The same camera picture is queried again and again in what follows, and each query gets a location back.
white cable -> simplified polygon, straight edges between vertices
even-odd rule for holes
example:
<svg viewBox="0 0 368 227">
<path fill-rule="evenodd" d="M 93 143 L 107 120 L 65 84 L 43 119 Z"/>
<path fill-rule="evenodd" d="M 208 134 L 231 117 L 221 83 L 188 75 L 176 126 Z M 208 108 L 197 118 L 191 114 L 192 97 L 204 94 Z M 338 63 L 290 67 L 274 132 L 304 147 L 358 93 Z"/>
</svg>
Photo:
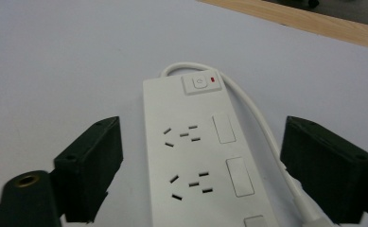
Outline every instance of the white cable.
<svg viewBox="0 0 368 227">
<path fill-rule="evenodd" d="M 178 63 L 171 64 L 165 70 L 163 70 L 160 77 L 168 77 L 171 72 L 178 70 L 178 69 L 196 69 L 196 70 L 210 70 L 211 69 L 211 70 L 216 70 L 219 72 L 219 70 L 213 67 L 210 67 L 204 64 L 200 64 L 200 63 L 178 62 Z M 263 131 L 266 137 L 266 140 L 269 144 L 269 147 L 272 151 L 274 160 L 277 163 L 278 168 L 280 169 L 281 174 L 283 175 L 287 183 L 289 191 L 291 192 L 293 196 L 294 203 L 297 206 L 299 212 L 301 213 L 301 216 L 305 222 L 304 226 L 333 226 L 331 222 L 326 220 L 323 214 L 319 212 L 317 207 L 315 207 L 315 205 L 311 203 L 311 201 L 306 196 L 306 193 L 303 191 L 303 189 L 300 188 L 298 184 L 296 184 L 294 179 L 286 171 L 285 165 L 280 160 L 280 149 L 277 145 L 274 135 L 272 134 L 272 130 L 270 129 L 269 124 L 267 123 L 263 114 L 254 104 L 252 99 L 248 95 L 246 95 L 246 93 L 233 80 L 225 76 L 223 73 L 221 72 L 219 73 L 221 74 L 221 77 L 224 80 L 225 84 L 231 87 L 231 89 L 237 94 L 237 96 L 239 96 L 245 102 L 245 104 L 254 114 L 254 118 L 257 120 L 261 130 Z"/>
</svg>

extension cord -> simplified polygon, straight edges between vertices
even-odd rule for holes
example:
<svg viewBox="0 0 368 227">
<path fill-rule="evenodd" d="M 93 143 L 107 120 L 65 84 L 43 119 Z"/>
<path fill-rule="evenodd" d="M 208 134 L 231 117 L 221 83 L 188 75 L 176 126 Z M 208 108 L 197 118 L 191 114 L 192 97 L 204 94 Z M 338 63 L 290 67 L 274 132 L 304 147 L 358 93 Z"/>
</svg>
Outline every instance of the extension cord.
<svg viewBox="0 0 368 227">
<path fill-rule="evenodd" d="M 278 227 L 222 77 L 143 83 L 153 227 Z"/>
</svg>

wooden edge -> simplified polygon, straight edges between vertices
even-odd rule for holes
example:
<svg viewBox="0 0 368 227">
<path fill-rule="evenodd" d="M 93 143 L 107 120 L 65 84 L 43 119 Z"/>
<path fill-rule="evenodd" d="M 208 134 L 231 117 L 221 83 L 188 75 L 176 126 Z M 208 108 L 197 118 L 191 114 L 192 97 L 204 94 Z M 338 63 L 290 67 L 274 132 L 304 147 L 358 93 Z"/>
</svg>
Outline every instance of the wooden edge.
<svg viewBox="0 0 368 227">
<path fill-rule="evenodd" d="M 368 47 L 368 26 L 261 0 L 200 0 L 285 26 Z"/>
</svg>

white table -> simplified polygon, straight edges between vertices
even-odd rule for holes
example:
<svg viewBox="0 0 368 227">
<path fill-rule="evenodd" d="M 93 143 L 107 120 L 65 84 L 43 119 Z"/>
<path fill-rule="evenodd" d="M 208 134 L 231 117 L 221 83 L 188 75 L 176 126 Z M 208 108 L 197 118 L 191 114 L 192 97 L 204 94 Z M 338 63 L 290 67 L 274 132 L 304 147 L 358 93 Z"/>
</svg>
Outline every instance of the white table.
<svg viewBox="0 0 368 227">
<path fill-rule="evenodd" d="M 142 81 L 175 61 L 231 76 L 280 143 L 295 115 L 368 151 L 366 47 L 196 1 L 0 1 L 0 195 L 16 175 L 51 171 L 90 125 L 119 115 L 125 160 L 91 226 L 149 226 Z M 299 226 L 262 133 L 234 104 L 279 222 Z"/>
</svg>

dark floor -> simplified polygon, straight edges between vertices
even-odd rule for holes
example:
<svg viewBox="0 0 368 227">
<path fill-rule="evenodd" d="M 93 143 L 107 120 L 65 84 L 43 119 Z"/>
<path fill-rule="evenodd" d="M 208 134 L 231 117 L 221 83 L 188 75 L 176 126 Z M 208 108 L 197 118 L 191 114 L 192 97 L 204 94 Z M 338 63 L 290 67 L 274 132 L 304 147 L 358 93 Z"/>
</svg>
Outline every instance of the dark floor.
<svg viewBox="0 0 368 227">
<path fill-rule="evenodd" d="M 368 0 L 319 0 L 315 9 L 308 6 L 308 0 L 265 1 L 368 25 Z"/>
</svg>

